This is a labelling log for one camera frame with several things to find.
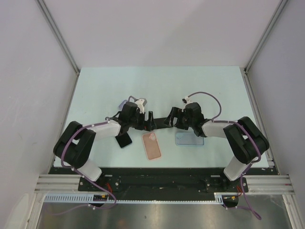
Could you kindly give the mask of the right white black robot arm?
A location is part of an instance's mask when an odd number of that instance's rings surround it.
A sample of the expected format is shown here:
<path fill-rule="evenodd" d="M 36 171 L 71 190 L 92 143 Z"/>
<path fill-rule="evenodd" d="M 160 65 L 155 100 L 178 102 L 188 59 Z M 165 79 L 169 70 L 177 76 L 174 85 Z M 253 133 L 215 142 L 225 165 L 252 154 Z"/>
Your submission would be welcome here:
<path fill-rule="evenodd" d="M 187 104 L 183 109 L 173 107 L 163 123 L 178 129 L 191 128 L 197 137 L 218 137 L 228 141 L 234 156 L 220 179 L 220 187 L 224 191 L 232 191 L 237 186 L 237 179 L 259 162 L 270 147 L 250 117 L 244 116 L 237 121 L 207 119 L 196 102 Z"/>

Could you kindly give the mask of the blue phone case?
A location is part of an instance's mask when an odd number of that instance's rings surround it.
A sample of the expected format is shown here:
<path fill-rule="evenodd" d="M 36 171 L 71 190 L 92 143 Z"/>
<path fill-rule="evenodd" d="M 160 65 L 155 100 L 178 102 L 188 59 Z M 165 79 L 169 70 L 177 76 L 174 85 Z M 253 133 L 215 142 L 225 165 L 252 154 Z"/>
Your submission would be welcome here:
<path fill-rule="evenodd" d="M 178 146 L 203 146 L 204 139 L 197 137 L 194 133 L 181 132 L 176 133 L 175 142 Z"/>

